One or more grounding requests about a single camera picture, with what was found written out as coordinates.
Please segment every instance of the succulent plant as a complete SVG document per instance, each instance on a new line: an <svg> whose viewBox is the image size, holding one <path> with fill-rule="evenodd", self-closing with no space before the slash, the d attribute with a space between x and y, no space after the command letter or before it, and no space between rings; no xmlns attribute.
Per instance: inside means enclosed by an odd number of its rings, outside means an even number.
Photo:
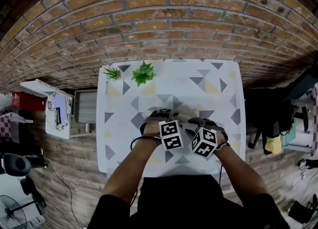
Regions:
<svg viewBox="0 0 318 229"><path fill-rule="evenodd" d="M121 78L121 73L118 69L114 69L114 68L110 68L108 67L108 69L104 68L106 70L106 73L104 72L104 74L109 75L109 77L113 80L119 80Z"/></svg>
<svg viewBox="0 0 318 229"><path fill-rule="evenodd" d="M151 67L150 64L146 64L145 61L139 67L139 69L133 71L133 78L139 87L140 84L146 83L148 80L152 80L155 76L154 67Z"/></svg>

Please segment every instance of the wooden floor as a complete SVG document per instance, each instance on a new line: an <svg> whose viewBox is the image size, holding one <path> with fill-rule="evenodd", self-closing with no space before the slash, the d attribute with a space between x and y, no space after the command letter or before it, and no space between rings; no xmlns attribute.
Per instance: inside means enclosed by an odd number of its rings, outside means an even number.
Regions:
<svg viewBox="0 0 318 229"><path fill-rule="evenodd" d="M45 115L36 113L35 122L30 125L30 131L44 150L47 162L56 173L70 186L73 192L73 210L81 227L86 227L96 207L107 175L98 170L96 155L96 138L80 137L63 140L45 133ZM77 125L78 131L84 124ZM318 174L315 169L307 170L302 180L300 170L295 166L304 156L303 153L287 151L280 155L265 156L260 145L254 150L247 149L246 161L264 178L270 194L285 216L293 199L305 202L318 191ZM54 204L71 221L76 228L80 228L70 207L70 192L53 173L51 168L33 169L31 178L38 191L45 200ZM239 202L236 193L227 178L222 178L221 187L225 197ZM50 203L44 210L48 229L74 228L61 213ZM131 213L137 211L137 201L134 202ZM291 228L302 228L301 225L286 217Z"/></svg>

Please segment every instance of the black shirt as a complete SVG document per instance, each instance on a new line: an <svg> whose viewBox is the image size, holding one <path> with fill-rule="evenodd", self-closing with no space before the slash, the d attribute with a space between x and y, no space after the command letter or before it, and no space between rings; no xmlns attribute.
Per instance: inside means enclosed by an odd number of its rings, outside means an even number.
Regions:
<svg viewBox="0 0 318 229"><path fill-rule="evenodd" d="M113 226L202 226L210 228L288 229L273 198L256 196L242 207L223 197L211 175L145 178L138 212L122 199L104 195L99 199L87 229Z"/></svg>

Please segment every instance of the white cube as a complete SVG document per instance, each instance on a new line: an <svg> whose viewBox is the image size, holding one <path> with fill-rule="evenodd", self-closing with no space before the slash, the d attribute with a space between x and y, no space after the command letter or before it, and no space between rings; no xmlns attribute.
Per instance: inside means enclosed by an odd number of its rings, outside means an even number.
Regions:
<svg viewBox="0 0 318 229"><path fill-rule="evenodd" d="M218 146L217 132L200 128L191 141L191 150L193 153L208 157Z"/></svg>
<svg viewBox="0 0 318 229"><path fill-rule="evenodd" d="M183 147L177 120L159 122L160 138L166 151Z"/></svg>

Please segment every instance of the black sleeve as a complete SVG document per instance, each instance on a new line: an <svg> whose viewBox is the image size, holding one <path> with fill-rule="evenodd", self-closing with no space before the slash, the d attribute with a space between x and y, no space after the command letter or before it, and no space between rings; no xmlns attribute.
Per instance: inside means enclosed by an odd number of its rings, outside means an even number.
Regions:
<svg viewBox="0 0 318 229"><path fill-rule="evenodd" d="M256 196L251 202L244 206L254 225L268 229L290 229L289 225L281 215L274 199L269 194Z"/></svg>
<svg viewBox="0 0 318 229"><path fill-rule="evenodd" d="M112 195L103 195L97 204L95 212L87 229L109 228L111 225L127 225L130 208L122 199Z"/></svg>

